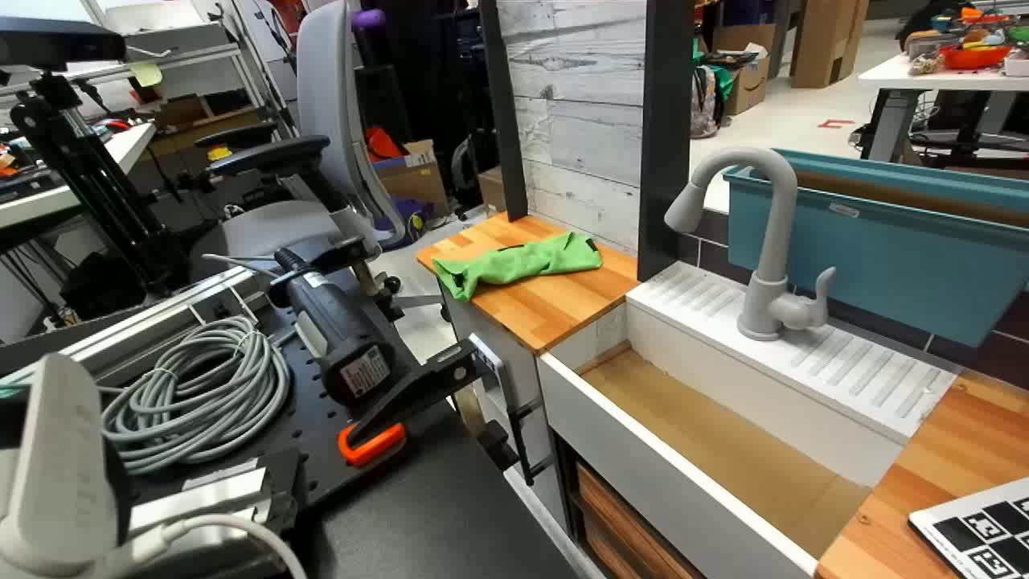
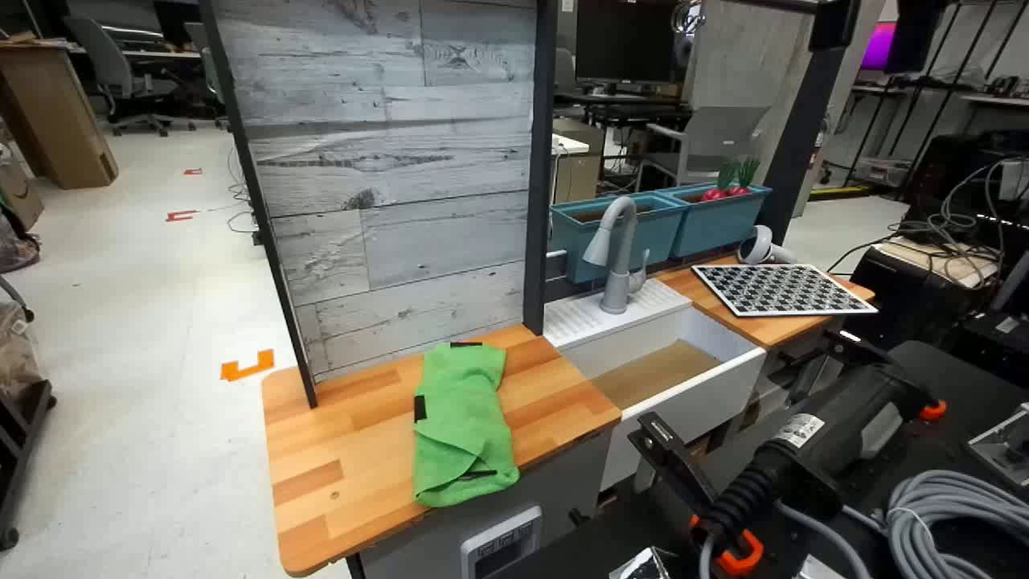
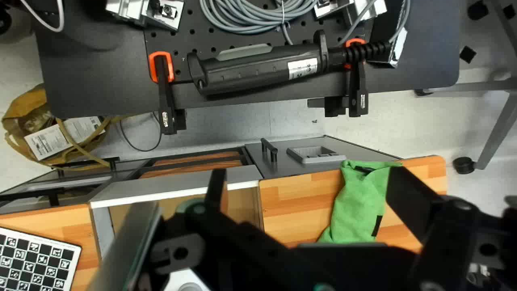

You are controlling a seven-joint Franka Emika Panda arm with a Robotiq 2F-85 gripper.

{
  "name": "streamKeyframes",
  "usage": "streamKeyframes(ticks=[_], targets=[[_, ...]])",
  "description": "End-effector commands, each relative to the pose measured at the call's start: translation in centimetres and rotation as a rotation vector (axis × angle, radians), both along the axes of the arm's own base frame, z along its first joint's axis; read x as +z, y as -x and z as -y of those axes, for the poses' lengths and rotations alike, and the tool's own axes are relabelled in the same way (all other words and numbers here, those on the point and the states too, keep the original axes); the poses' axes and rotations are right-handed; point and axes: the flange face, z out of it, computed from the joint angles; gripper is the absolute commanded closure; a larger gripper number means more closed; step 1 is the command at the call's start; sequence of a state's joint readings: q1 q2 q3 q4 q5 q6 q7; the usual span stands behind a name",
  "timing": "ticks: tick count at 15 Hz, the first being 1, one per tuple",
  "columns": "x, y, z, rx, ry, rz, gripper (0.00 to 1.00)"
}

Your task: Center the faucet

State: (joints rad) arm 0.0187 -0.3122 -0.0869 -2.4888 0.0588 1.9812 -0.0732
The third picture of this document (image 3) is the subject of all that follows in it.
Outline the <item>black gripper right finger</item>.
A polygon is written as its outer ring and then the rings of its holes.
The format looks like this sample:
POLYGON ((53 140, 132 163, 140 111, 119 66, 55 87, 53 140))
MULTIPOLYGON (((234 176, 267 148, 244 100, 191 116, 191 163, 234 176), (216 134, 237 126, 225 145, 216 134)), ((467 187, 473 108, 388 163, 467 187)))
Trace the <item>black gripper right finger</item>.
POLYGON ((436 194, 397 166, 388 177, 388 205, 422 242, 407 276, 409 291, 462 291, 475 245, 478 210, 436 194))

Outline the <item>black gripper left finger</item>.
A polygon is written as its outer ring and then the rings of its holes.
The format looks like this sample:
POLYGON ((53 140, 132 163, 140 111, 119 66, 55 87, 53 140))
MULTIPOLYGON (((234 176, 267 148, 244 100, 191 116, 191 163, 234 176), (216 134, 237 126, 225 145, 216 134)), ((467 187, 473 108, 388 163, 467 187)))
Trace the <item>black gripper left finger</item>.
POLYGON ((221 206, 226 171, 212 171, 205 198, 189 208, 189 224, 199 232, 221 265, 221 291, 297 291, 302 279, 292 263, 297 255, 276 239, 244 221, 236 223, 221 206))

